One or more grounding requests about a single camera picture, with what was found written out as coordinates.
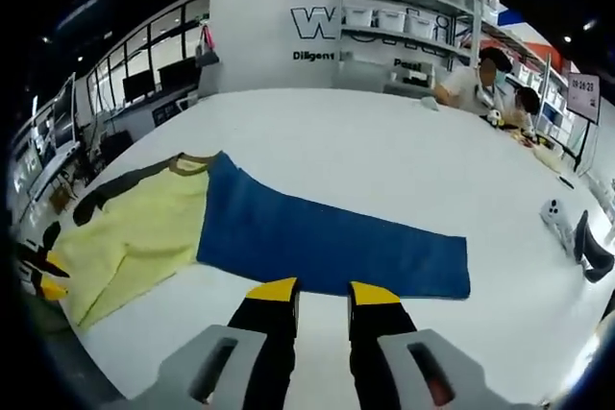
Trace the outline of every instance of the yellow shirt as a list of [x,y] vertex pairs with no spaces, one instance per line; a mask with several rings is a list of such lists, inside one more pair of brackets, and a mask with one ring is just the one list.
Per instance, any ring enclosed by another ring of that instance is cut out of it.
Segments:
[[86,225],[61,233],[54,251],[70,274],[70,320],[87,328],[195,260],[207,166],[177,159],[109,200]]

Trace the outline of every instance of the blue towel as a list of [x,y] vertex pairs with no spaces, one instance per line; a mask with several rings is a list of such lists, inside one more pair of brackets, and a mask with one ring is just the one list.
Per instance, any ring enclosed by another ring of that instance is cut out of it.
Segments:
[[197,260],[266,282],[297,277],[302,290],[345,296],[356,280],[400,297],[470,296],[466,242],[266,187],[220,153]]

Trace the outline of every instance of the ceiling light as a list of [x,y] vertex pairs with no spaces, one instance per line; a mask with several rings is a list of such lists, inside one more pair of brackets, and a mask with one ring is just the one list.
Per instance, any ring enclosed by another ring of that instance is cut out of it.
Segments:
[[587,23],[583,25],[583,31],[589,31],[594,26],[596,26],[596,20],[592,19],[591,21],[588,21]]

